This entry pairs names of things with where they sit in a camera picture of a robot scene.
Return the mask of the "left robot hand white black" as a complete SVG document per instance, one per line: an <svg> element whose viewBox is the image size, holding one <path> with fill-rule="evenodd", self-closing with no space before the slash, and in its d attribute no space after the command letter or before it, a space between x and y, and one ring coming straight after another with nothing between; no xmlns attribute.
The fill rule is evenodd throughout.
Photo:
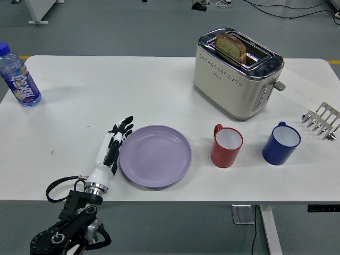
<svg viewBox="0 0 340 255"><path fill-rule="evenodd" d="M115 124L106 133L98 151L94 170L86 180L86 192L106 193L109 188L109 178L115 175L120 148L123 141L132 133L133 116L129 116L121 123Z"/></svg>

